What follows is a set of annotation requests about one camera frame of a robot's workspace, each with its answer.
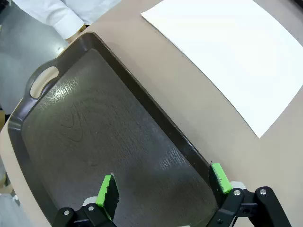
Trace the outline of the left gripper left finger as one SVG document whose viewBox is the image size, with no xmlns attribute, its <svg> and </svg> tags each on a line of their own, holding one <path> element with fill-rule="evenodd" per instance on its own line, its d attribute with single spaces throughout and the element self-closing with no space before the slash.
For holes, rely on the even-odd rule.
<svg viewBox="0 0 303 227">
<path fill-rule="evenodd" d="M 85 200 L 75 211 L 65 207 L 58 210 L 53 227 L 115 227 L 113 222 L 119 192 L 113 174 L 106 175 L 96 197 Z"/>
</svg>

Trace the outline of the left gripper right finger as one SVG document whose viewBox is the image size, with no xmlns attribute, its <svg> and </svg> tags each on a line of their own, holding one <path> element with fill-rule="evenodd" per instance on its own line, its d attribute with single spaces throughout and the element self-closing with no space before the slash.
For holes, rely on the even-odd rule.
<svg viewBox="0 0 303 227">
<path fill-rule="evenodd" d="M 250 192 L 242 182 L 230 182 L 219 163 L 210 164 L 209 183 L 218 204 L 209 226 L 232 227 L 238 218 L 248 218 L 255 227 L 291 226 L 270 187 Z"/>
</svg>

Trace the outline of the person's right hand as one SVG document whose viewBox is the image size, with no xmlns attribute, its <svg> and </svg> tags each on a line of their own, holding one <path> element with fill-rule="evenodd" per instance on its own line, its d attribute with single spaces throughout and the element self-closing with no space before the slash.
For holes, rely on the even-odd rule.
<svg viewBox="0 0 303 227">
<path fill-rule="evenodd" d="M 72 35 L 71 37 L 67 38 L 65 41 L 67 41 L 68 43 L 71 43 L 72 41 L 74 41 L 85 29 L 87 28 L 86 25 L 83 25 L 74 35 Z"/>
</svg>

